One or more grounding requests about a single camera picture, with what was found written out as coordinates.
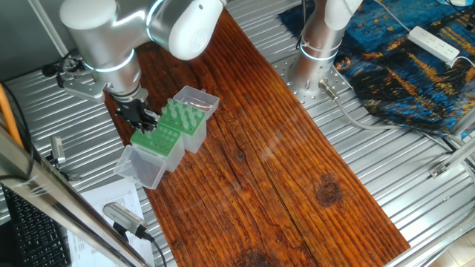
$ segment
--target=keyboard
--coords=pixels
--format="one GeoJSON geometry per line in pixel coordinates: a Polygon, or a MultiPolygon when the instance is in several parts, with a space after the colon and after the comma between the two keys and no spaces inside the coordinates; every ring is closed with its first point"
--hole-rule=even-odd
{"type": "Polygon", "coordinates": [[[24,266],[69,266],[59,225],[6,186],[2,189],[24,266]]]}

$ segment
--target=metal grating floor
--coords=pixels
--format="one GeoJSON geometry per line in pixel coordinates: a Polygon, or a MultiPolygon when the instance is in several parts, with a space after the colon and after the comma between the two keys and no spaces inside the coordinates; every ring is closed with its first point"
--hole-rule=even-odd
{"type": "MultiPolygon", "coordinates": [[[[277,14],[300,4],[300,0],[235,0],[228,11],[269,63],[296,53],[297,40],[286,31],[277,14]]],[[[41,72],[8,82],[19,98],[30,125],[36,148],[49,154],[49,136],[63,138],[67,162],[62,171],[81,176],[73,182],[78,191],[113,182],[112,172],[123,145],[102,104],[69,96],[55,79],[41,72]]],[[[339,92],[350,114],[366,124],[379,123],[361,106],[351,89],[339,92]]],[[[475,186],[464,168],[430,179],[429,167],[443,160],[445,150],[427,137],[408,130],[366,131],[351,125],[338,107],[323,95],[306,107],[322,133],[363,182],[411,246],[474,207],[475,186]]],[[[175,266],[150,203],[137,187],[145,220],[163,249],[169,266],[175,266]]],[[[0,191],[0,224],[9,220],[0,191]]],[[[162,265],[154,249],[156,266],[162,265]]]]}

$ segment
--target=paper sheet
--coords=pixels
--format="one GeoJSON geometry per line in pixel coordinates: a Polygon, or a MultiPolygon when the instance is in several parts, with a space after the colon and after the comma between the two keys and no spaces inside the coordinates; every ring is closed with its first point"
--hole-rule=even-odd
{"type": "MultiPolygon", "coordinates": [[[[104,205],[110,202],[118,202],[134,212],[136,215],[143,218],[135,184],[126,179],[112,182],[111,184],[87,191],[81,195],[111,225],[114,224],[114,221],[106,217],[102,211],[104,205]]],[[[154,255],[152,254],[150,242],[147,240],[141,240],[129,232],[127,232],[127,238],[132,247],[135,248],[135,250],[147,261],[147,263],[151,266],[155,266],[154,255]]],[[[112,262],[112,260],[109,260],[106,256],[99,253],[96,249],[92,248],[70,231],[68,231],[68,240],[72,267],[117,266],[114,262],[112,262]]]]}

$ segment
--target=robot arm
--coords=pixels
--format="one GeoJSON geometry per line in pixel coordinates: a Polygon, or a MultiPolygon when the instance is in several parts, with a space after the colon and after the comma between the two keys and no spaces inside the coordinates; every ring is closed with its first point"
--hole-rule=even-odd
{"type": "Polygon", "coordinates": [[[302,31],[297,61],[289,69],[293,90],[318,87],[329,77],[344,31],[362,2],[315,0],[315,11],[302,31]]]}
{"type": "Polygon", "coordinates": [[[60,18],[69,30],[95,83],[74,79],[64,89],[104,101],[103,89],[117,102],[118,116],[142,132],[152,131],[157,115],[148,109],[148,92],[134,48],[153,41],[178,59],[199,56],[223,10],[221,0],[66,0],[60,18]]]}

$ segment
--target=wooden table surface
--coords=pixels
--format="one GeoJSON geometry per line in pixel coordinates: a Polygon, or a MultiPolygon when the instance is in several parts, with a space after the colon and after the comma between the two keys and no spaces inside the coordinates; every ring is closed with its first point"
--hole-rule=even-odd
{"type": "Polygon", "coordinates": [[[220,98],[200,150],[145,190],[178,266],[383,266],[409,248],[226,11],[198,59],[137,52],[153,110],[185,85],[220,98]]]}

